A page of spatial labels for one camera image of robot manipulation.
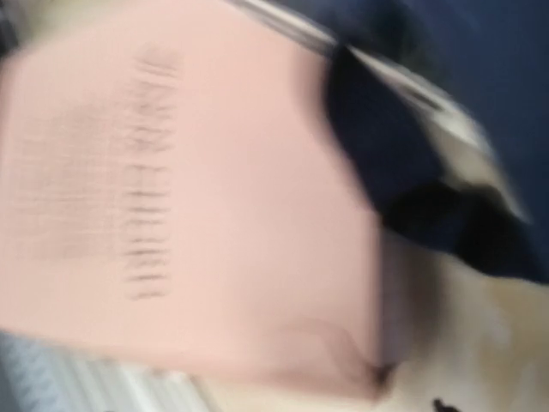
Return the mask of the pink warm chord book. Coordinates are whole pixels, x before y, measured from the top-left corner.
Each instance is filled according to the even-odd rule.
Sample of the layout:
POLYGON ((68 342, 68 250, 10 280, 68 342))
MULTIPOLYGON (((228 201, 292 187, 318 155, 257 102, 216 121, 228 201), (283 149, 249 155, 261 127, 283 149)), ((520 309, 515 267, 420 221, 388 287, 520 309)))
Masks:
POLYGON ((129 1, 1 66, 1 327, 376 399, 401 358, 327 60, 225 1, 129 1))

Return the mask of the navy blue student backpack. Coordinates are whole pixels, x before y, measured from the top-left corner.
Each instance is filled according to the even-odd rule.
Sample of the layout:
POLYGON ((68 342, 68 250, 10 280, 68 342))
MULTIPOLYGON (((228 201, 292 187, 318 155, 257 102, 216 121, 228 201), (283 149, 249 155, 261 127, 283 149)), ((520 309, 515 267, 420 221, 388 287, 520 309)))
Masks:
POLYGON ((547 2, 242 7, 328 58, 325 116, 388 230, 547 284, 547 2))

